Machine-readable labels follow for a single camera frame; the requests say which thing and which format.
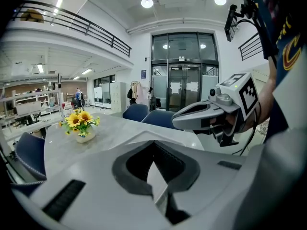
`fluorescent light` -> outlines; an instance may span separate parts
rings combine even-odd
[[[43,65],[42,64],[38,64],[37,68],[38,68],[40,73],[44,73],[44,69],[43,69]]]
[[[141,5],[144,7],[144,8],[150,8],[152,7],[154,4],[154,2],[152,0],[142,0],[141,1]]]
[[[88,69],[88,70],[84,71],[84,72],[82,73],[82,75],[84,75],[84,74],[86,74],[86,73],[88,73],[88,72],[90,72],[90,71],[92,71],[92,69]]]
[[[61,4],[62,4],[62,2],[63,2],[63,0],[58,0],[58,2],[57,2],[57,7],[59,8],[59,7],[61,7]]]
[[[226,3],[226,0],[214,0],[214,2],[217,4],[217,5],[224,5]]]

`office desk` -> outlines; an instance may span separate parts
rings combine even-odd
[[[47,178],[52,177],[64,168],[74,164],[88,154],[112,149],[120,144],[129,144],[145,140],[165,140],[179,143],[184,146],[203,150],[197,136],[193,133],[169,129],[119,117],[92,114],[100,117],[100,124],[94,127],[95,138],[80,144],[73,137],[66,135],[65,130],[58,125],[48,129],[45,139],[45,168]],[[157,187],[153,187],[155,195],[160,195],[165,189],[161,175],[158,175],[156,166],[152,166],[148,182],[154,180]]]

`flower vase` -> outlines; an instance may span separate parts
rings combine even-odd
[[[82,136],[79,136],[78,134],[76,134],[76,136],[75,136],[76,141],[78,143],[85,143],[85,142],[93,139],[96,136],[96,133],[95,133],[94,129],[92,128],[92,126],[89,126],[87,128],[87,132],[89,132],[89,134],[85,137],[82,137]]]

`person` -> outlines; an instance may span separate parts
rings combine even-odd
[[[83,93],[81,92],[80,88],[77,88],[77,92],[75,94],[75,97],[76,97],[76,100],[77,100],[77,104],[78,104],[78,107],[79,108],[82,108],[82,110],[84,110],[84,107],[83,107],[83,103],[84,102],[82,100],[82,97],[83,97]]]
[[[259,116],[259,124],[270,118],[266,140],[274,134],[285,131],[288,128],[287,121],[275,101],[273,91],[282,82],[287,73],[298,62],[306,65],[306,55],[303,48],[306,47],[306,30],[299,20],[300,8],[291,0],[253,0],[258,7],[257,19],[265,37],[260,35],[263,48],[263,56],[269,62],[270,74],[268,81],[259,93],[260,105],[256,107]],[[226,120],[234,124],[235,118],[228,115]],[[251,115],[241,132],[253,127],[254,117]]]

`railing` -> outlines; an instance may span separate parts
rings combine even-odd
[[[209,71],[206,72],[207,76],[218,76],[218,68],[212,67]]]
[[[262,52],[262,45],[258,33],[253,35],[238,49],[240,50],[242,61]]]
[[[12,20],[16,21],[16,19],[38,23],[50,23],[51,26],[55,24],[64,26],[108,44],[111,48],[115,48],[130,57],[131,47],[118,37],[101,26],[52,4],[37,1],[24,1],[15,10]]]

